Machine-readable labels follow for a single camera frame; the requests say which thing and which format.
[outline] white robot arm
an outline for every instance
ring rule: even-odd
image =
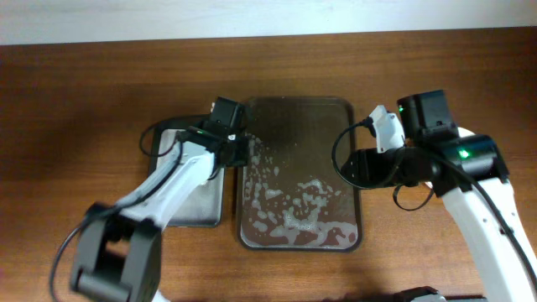
[[[94,205],[81,229],[71,270],[70,288],[88,298],[114,302],[167,301],[158,291],[161,233],[198,186],[222,167],[244,166],[248,139],[243,135],[244,105],[218,98],[211,115],[199,126],[177,132],[168,156],[135,191],[115,206]],[[76,234],[72,232],[68,243]],[[128,242],[126,254],[109,250],[111,242]],[[54,272],[50,279],[54,300]]]
[[[537,260],[520,222],[514,203],[513,187],[508,181],[507,169],[503,166],[501,156],[488,137],[458,138],[458,133],[453,131],[456,128],[447,121],[451,117],[446,107],[443,107],[444,101],[441,91],[400,100],[399,111],[404,124],[406,123],[405,130],[413,140],[418,140],[417,144],[421,148],[429,148],[431,154],[435,152],[444,155],[443,159],[433,156],[432,160],[435,160],[437,164],[439,161],[450,160],[455,164],[446,164],[453,169],[464,170],[462,173],[474,174],[478,177],[477,184],[486,195],[490,196],[492,206],[487,203],[486,198],[475,185],[449,176],[448,174],[451,173],[449,167],[430,164],[431,159],[427,159],[428,152],[414,153],[411,148],[405,152],[403,127],[399,120],[394,118],[395,115],[387,112],[384,106],[377,107],[369,116],[370,119],[364,122],[364,126],[370,128],[376,136],[376,150],[358,150],[358,153],[362,158],[369,156],[369,159],[376,159],[371,160],[376,165],[378,165],[378,156],[382,156],[380,154],[403,152],[409,157],[409,160],[400,160],[398,173],[382,186],[412,186],[417,180],[436,179],[436,181],[433,180],[433,184],[438,185],[439,188],[435,192],[443,200],[446,209],[459,226],[467,242],[488,301],[537,301],[534,283]],[[433,115],[434,119],[427,121],[429,116],[425,117],[425,115]],[[437,127],[426,129],[428,122],[432,122]],[[426,160],[418,160],[418,157],[426,158]],[[397,162],[397,159],[391,159],[389,155],[384,158],[388,159],[390,169],[391,163]],[[351,156],[349,161],[354,166],[348,162],[344,165],[344,170],[347,170],[347,173],[343,172],[344,177],[347,175],[351,178],[354,174],[355,181],[364,181],[380,180],[383,175],[382,172],[381,175],[362,174],[362,178],[359,178],[356,176],[359,175],[359,169],[367,163],[364,163],[364,160],[361,161],[359,156]],[[493,207],[498,209],[499,215],[509,228],[508,232],[514,235],[516,243],[509,240]]]

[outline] dark baking tray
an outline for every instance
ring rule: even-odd
[[[208,115],[175,117],[162,121],[154,130],[151,153],[163,153],[167,148],[160,146],[163,133],[167,130],[187,129],[195,126],[198,122],[207,119]],[[149,161],[149,173],[157,168],[159,158],[151,158]],[[169,221],[170,227],[216,227],[222,218],[223,183],[224,174],[221,171],[214,180],[206,182],[196,188],[187,197],[185,204],[174,214]]]
[[[353,123],[350,104],[337,97],[278,96],[253,98],[247,105],[254,117],[247,128],[250,160],[237,172],[242,245],[254,250],[357,248],[363,238],[359,190],[341,180],[331,163],[334,140]],[[338,161],[354,149],[351,133],[340,142]]]

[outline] wooden table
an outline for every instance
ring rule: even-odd
[[[86,208],[113,203],[147,176],[140,132],[165,117],[206,113],[218,95],[342,96],[359,118],[443,88],[456,121],[503,151],[537,247],[536,49],[535,28],[0,47],[1,300],[49,300],[51,259]],[[367,133],[358,139],[374,145]],[[408,213],[391,190],[363,192],[356,252],[251,252],[235,236],[233,176],[219,227],[164,234],[168,297],[318,301],[423,285],[482,293],[441,200]],[[426,194],[406,190],[401,200],[412,206]],[[77,301],[67,289],[73,254],[71,246],[57,291]]]

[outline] cable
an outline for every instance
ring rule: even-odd
[[[67,248],[69,243],[72,241],[72,239],[76,236],[76,234],[81,232],[81,230],[83,230],[84,228],[88,227],[93,222],[95,222],[95,221],[97,221],[99,219],[103,219],[103,218],[107,218],[109,216],[115,215],[115,214],[119,213],[121,210],[129,208],[131,206],[139,205],[140,203],[146,201],[157,190],[159,190],[160,187],[162,187],[162,185],[164,185],[164,183],[169,179],[169,177],[175,172],[177,167],[179,167],[179,165],[180,165],[181,159],[183,157],[183,142],[181,142],[180,140],[178,140],[177,142],[179,143],[179,156],[177,157],[177,160],[175,161],[174,166],[168,172],[168,174],[151,191],[149,191],[146,195],[144,195],[144,196],[138,198],[137,200],[133,201],[132,203],[122,205],[122,206],[113,206],[113,207],[111,207],[109,209],[106,209],[106,210],[100,212],[100,213],[97,213],[97,214],[95,214],[93,216],[89,216],[89,217],[85,218],[65,238],[63,243],[58,248],[58,252],[56,252],[55,258],[54,258],[54,260],[52,262],[52,268],[50,269],[49,293],[50,293],[50,297],[52,298],[52,300],[54,302],[59,302],[58,297],[56,296],[56,293],[55,293],[55,290],[54,290],[54,280],[55,280],[56,270],[58,268],[58,264],[60,263],[61,256],[63,255],[65,249]]]
[[[143,148],[143,139],[146,137],[146,135],[151,130],[155,129],[156,127],[158,127],[161,124],[164,124],[164,123],[167,123],[167,122],[172,122],[172,121],[177,121],[177,120],[183,120],[183,119],[187,119],[187,118],[202,118],[202,117],[206,117],[206,116],[205,115],[194,115],[194,116],[188,116],[188,117],[170,117],[170,118],[166,118],[166,119],[164,119],[162,121],[159,121],[159,122],[156,122],[156,123],[152,124],[151,126],[147,127],[145,130],[143,130],[142,134],[140,135],[140,140],[138,142],[138,147],[140,148],[140,151],[142,151],[142,153],[144,155],[149,156],[149,157],[153,157],[153,158],[154,157],[163,157],[163,156],[169,154],[171,152],[171,150],[173,149],[173,147],[174,147],[173,143],[163,153],[161,153],[161,154],[152,154],[152,153],[148,152],[145,148]],[[195,126],[197,128],[199,128],[202,125],[202,123],[203,123],[203,121],[196,122]]]
[[[429,191],[429,195],[427,196],[427,198],[425,198],[425,201],[421,203],[421,205],[419,206],[416,206],[415,208],[405,208],[405,207],[402,207],[398,200],[397,200],[397,195],[399,193],[399,191],[401,190],[401,187],[403,185],[398,185],[397,187],[395,187],[395,190],[394,190],[394,194],[393,194],[393,198],[394,198],[394,202],[395,202],[395,205],[399,207],[399,209],[401,210],[405,210],[405,211],[417,211],[419,209],[421,209],[422,207],[424,207],[425,205],[427,205],[429,203],[429,200],[433,197],[433,195],[435,194],[435,191],[433,189],[430,189]]]
[[[522,261],[522,264],[524,266],[524,269],[529,275],[529,278],[531,280],[532,285],[534,286],[534,292],[537,293],[537,275],[535,275],[535,271],[533,270],[533,267],[531,266],[531,263],[529,262],[528,256],[520,246],[519,241],[514,236],[513,229],[507,224],[505,219],[503,219],[502,213],[500,210],[496,207],[496,205],[493,202],[493,199],[490,198],[488,193],[483,189],[483,187],[475,180],[473,177],[471,177],[468,173],[460,169],[457,165],[453,164],[452,162],[443,159],[442,157],[433,154],[431,152],[425,151],[421,149],[427,156],[429,156],[431,159],[436,160],[443,165],[445,165],[448,169],[453,171],[454,173],[458,174],[459,177],[461,177],[463,180],[467,181],[468,183],[472,184],[474,187],[476,187],[477,191],[482,195],[483,199],[487,202],[488,206],[490,207],[491,211],[493,212],[494,216],[496,217],[496,220],[498,220],[499,225],[502,227],[503,232],[513,245],[513,248],[515,252],[519,255],[520,261]]]
[[[363,121],[357,122],[354,125],[351,125],[349,128],[343,130],[343,132],[340,133],[339,136],[337,136],[336,141],[334,142],[334,144],[332,146],[332,154],[331,154],[332,165],[334,166],[334,170],[336,171],[336,173],[343,180],[345,180],[349,185],[357,187],[358,189],[361,189],[361,190],[371,190],[371,189],[383,188],[394,177],[395,173],[397,173],[397,170],[399,169],[399,165],[401,164],[401,162],[403,161],[403,158],[404,158],[404,156],[403,156],[404,155],[404,152],[403,152],[404,149],[399,148],[396,151],[395,161],[394,161],[394,165],[392,166],[392,169],[389,171],[388,175],[386,175],[386,177],[383,180],[379,181],[377,184],[359,184],[357,182],[349,180],[347,177],[345,177],[345,175],[343,175],[341,173],[341,170],[339,169],[339,166],[337,165],[337,162],[336,162],[337,145],[341,141],[341,138],[343,138],[343,136],[346,133],[348,133],[349,131],[353,130],[354,128],[365,127],[367,125],[367,120],[368,119],[366,118]]]
[[[220,173],[221,169],[222,168],[220,168],[220,167],[216,167],[214,172],[212,172],[211,176],[207,179],[207,181],[214,180],[218,176],[218,173]]]

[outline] white wall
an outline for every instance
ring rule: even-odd
[[[0,44],[536,24],[535,0],[0,0]]]

